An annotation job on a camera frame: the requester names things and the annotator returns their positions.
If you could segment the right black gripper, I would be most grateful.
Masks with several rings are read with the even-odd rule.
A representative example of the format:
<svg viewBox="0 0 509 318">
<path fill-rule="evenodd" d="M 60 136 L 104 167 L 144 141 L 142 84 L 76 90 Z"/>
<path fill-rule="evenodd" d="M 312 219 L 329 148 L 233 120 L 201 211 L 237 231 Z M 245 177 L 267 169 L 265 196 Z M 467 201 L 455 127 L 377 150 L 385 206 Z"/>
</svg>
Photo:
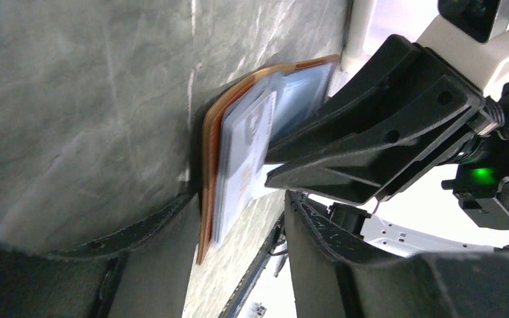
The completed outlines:
<svg viewBox="0 0 509 318">
<path fill-rule="evenodd" d="M 401 79 L 380 110 L 387 117 L 267 175 L 266 186 L 307 191 L 361 205 L 386 199 L 437 164 L 443 147 L 469 135 L 467 121 L 484 105 L 478 89 L 453 76 Z M 450 190 L 481 228 L 509 230 L 509 83 L 500 101 L 487 101 L 500 127 L 474 136 L 450 159 L 457 164 Z"/>
</svg>

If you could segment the brown leather card holder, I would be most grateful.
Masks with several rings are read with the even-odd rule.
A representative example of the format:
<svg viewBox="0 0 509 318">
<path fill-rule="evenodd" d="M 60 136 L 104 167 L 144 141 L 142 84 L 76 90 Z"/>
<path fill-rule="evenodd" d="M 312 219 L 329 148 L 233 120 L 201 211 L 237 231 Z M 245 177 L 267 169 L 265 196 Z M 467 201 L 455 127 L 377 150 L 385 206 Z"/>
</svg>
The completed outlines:
<svg viewBox="0 0 509 318">
<path fill-rule="evenodd" d="M 196 262 L 220 246 L 262 185 L 270 142 L 322 105 L 340 57 L 277 64 L 251 72 L 209 108 L 202 125 L 201 228 Z"/>
</svg>

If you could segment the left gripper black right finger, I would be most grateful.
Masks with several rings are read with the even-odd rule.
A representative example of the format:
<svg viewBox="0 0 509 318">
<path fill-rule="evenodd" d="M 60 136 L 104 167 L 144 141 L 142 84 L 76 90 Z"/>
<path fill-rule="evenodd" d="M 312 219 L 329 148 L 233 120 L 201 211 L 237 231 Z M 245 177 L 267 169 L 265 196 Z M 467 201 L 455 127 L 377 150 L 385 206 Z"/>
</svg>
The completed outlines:
<svg viewBox="0 0 509 318">
<path fill-rule="evenodd" d="M 366 243 L 287 191 L 298 317 L 509 317 L 509 252 L 404 258 Z"/>
</svg>

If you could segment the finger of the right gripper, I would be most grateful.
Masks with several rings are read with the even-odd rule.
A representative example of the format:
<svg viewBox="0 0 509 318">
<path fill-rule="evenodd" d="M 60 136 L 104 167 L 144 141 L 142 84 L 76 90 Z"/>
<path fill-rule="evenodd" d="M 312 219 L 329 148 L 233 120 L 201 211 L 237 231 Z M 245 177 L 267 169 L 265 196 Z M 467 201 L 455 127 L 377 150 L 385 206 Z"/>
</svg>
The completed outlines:
<svg viewBox="0 0 509 318">
<path fill-rule="evenodd" d="M 361 133 L 387 117 L 381 111 L 422 47 L 391 35 L 333 97 L 300 124 L 270 143 L 266 162 L 285 163 L 323 150 L 351 133 Z"/>
</svg>

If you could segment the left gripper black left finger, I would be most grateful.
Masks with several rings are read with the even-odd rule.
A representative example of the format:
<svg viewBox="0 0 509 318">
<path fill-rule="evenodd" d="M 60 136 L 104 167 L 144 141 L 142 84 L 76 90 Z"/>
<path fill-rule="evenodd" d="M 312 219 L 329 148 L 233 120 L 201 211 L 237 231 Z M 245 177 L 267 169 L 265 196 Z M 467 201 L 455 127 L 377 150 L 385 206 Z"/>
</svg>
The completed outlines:
<svg viewBox="0 0 509 318">
<path fill-rule="evenodd" d="M 0 317 L 181 317 L 199 223 L 198 195 L 182 193 L 73 250 L 0 243 Z"/>
</svg>

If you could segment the white VIP credit card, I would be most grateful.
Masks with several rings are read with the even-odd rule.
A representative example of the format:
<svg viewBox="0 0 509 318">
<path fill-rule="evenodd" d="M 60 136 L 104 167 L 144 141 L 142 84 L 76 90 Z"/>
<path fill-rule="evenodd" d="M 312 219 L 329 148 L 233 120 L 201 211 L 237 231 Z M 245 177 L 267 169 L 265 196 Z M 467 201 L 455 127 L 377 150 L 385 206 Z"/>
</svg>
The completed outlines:
<svg viewBox="0 0 509 318">
<path fill-rule="evenodd" d="M 221 246 L 251 198 L 266 154 L 276 92 L 245 94 L 224 113 L 216 174 L 213 243 Z"/>
</svg>

